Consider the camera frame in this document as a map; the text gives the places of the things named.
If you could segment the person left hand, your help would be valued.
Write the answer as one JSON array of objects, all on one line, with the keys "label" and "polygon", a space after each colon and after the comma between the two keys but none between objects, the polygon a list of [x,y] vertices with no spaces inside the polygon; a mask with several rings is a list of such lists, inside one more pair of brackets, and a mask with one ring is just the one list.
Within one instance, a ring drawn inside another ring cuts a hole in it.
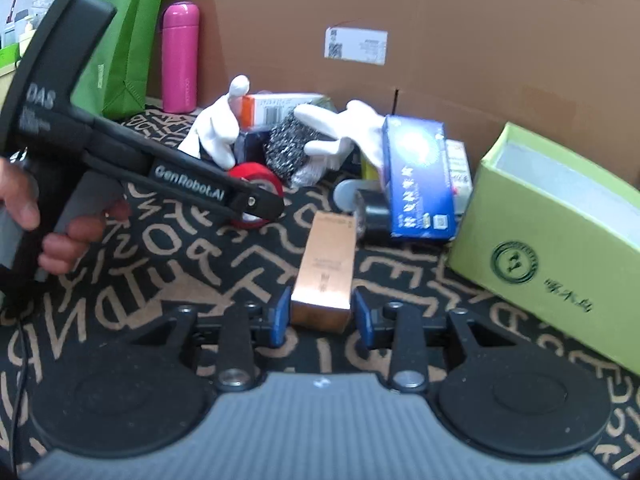
[{"label": "person left hand", "polygon": [[124,195],[119,180],[84,165],[58,166],[26,157],[17,163],[30,177],[40,212],[37,229],[23,230],[1,211],[1,267],[18,278],[38,278],[38,255],[43,237],[64,233],[81,216],[99,214]]}]

